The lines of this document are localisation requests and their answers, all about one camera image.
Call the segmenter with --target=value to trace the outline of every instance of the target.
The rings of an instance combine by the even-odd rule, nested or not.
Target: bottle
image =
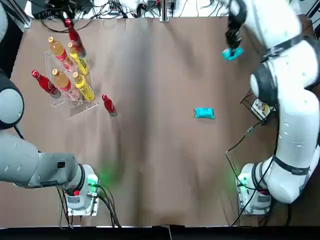
[[[58,69],[53,69],[52,74],[54,75],[55,83],[61,88],[66,95],[73,101],[79,100],[80,93],[75,86],[72,85],[70,79],[64,72],[58,71]]]
[[[68,72],[73,72],[75,68],[74,62],[70,59],[70,57],[67,55],[66,50],[62,46],[62,44],[55,40],[52,36],[48,39],[50,43],[50,49],[53,52],[53,54],[56,56],[56,58],[62,63],[64,68]]]
[[[80,58],[84,58],[86,56],[86,50],[82,44],[81,38],[77,31],[75,30],[70,18],[67,18],[64,21],[65,26],[69,29],[69,38],[70,42],[73,44],[76,53]]]
[[[87,61],[83,58],[79,58],[76,48],[72,42],[69,42],[68,47],[70,48],[70,57],[78,64],[78,68],[83,75],[87,75],[90,72],[89,65]]]
[[[77,72],[73,73],[73,77],[75,80],[75,86],[77,89],[80,90],[82,95],[84,96],[84,99],[88,102],[91,102],[95,99],[95,93],[91,89],[91,87],[88,85],[85,77],[81,74],[78,74]]]
[[[108,111],[108,113],[110,114],[110,116],[111,116],[111,117],[117,116],[118,114],[117,114],[115,105],[114,105],[114,103],[111,101],[111,99],[108,98],[107,95],[103,94],[103,95],[102,95],[102,100],[103,100],[103,103],[104,103],[104,107],[105,107],[105,109]]]
[[[37,70],[32,71],[32,76],[38,80],[38,83],[43,90],[45,90],[48,94],[50,94],[51,97],[54,99],[58,99],[61,97],[61,92],[58,88],[53,85],[50,80],[41,75]]]

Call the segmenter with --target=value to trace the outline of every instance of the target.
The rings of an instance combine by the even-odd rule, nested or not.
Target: red bottle cap
[[[67,28],[73,27],[73,24],[72,24],[72,21],[70,20],[70,18],[67,18],[66,20],[64,20],[64,24]]]
[[[33,71],[32,71],[32,76],[37,79],[37,78],[39,78],[40,73],[39,73],[37,70],[33,70]]]
[[[103,94],[103,95],[102,95],[102,100],[103,100],[104,102],[107,101],[107,100],[108,100],[107,95]]]

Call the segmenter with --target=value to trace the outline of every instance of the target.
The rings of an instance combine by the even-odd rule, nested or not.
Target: blue cloth
[[[195,117],[201,119],[215,119],[214,109],[206,107],[198,107],[194,110]]]
[[[231,48],[227,48],[226,50],[224,50],[221,55],[223,56],[223,58],[227,61],[232,61],[234,59],[236,59],[237,57],[239,57],[241,54],[244,53],[244,50],[242,49],[242,47],[237,47],[237,49],[235,50],[233,56],[230,55],[231,53]]]

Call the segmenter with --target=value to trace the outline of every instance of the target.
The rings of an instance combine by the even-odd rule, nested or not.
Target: metal pole
[[[25,13],[23,9],[21,9],[21,7],[16,3],[15,0],[8,0],[8,2],[12,6],[16,14],[18,14],[20,20],[22,20],[24,28],[29,29],[31,27],[31,19],[29,18],[29,16]]]
[[[161,0],[161,16],[160,16],[160,22],[169,22],[169,17],[167,14],[167,4],[168,0]]]

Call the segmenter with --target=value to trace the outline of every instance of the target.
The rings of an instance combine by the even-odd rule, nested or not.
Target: orange juice bottle
[[[76,89],[75,86],[71,83],[70,79],[64,72],[58,71],[58,69],[53,69],[52,74],[54,75],[54,81],[59,86],[61,90],[63,90],[66,95],[71,100],[79,100],[80,93],[79,90]]]
[[[72,72],[75,68],[75,64],[67,55],[67,52],[62,44],[59,41],[55,40],[52,36],[49,37],[48,41],[50,43],[50,49],[55,57],[62,63],[62,65],[68,72]]]

